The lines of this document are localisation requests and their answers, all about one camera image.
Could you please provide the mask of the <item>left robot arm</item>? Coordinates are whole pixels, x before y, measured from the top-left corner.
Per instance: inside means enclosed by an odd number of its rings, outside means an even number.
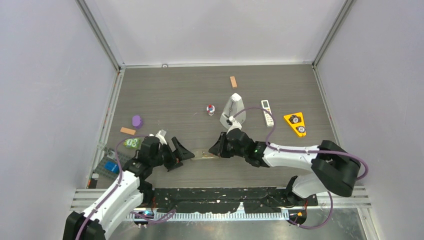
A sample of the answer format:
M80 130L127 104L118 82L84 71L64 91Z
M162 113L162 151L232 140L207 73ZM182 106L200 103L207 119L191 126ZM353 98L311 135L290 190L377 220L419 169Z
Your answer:
M115 229L136 207L148 207L155 192L146 179L153 168L165 166L174 170L183 165L184 160L192 159L195 154L182 146L176 137L171 139L172 150L160 132L150 134L143 140L136 140L135 156L125 164L117 162L118 177L114 183L82 212L71 212L66 219L63 239L65 240L108 240Z

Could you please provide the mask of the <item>grey rounded remote control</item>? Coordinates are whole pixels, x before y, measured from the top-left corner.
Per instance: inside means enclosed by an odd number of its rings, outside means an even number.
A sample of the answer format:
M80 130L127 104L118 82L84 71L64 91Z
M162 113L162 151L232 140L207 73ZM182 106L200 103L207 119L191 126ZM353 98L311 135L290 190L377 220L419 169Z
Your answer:
M193 161L219 159L218 156L216 156L212 153L209 153L207 149L195 149L195 150L192 151L192 153L194 154L194 157L191 158L191 160L193 160Z

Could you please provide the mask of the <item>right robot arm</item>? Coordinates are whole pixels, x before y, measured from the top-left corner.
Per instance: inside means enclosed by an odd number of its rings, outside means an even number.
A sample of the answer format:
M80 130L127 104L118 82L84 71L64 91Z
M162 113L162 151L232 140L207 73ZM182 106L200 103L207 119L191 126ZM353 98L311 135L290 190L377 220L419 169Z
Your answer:
M330 140L319 145L282 146L254 141L240 129L222 132L208 150L220 158L238 156L253 167L289 167L309 171L294 176L287 184L285 198L299 205L305 198L322 192L350 197L358 179L360 161Z

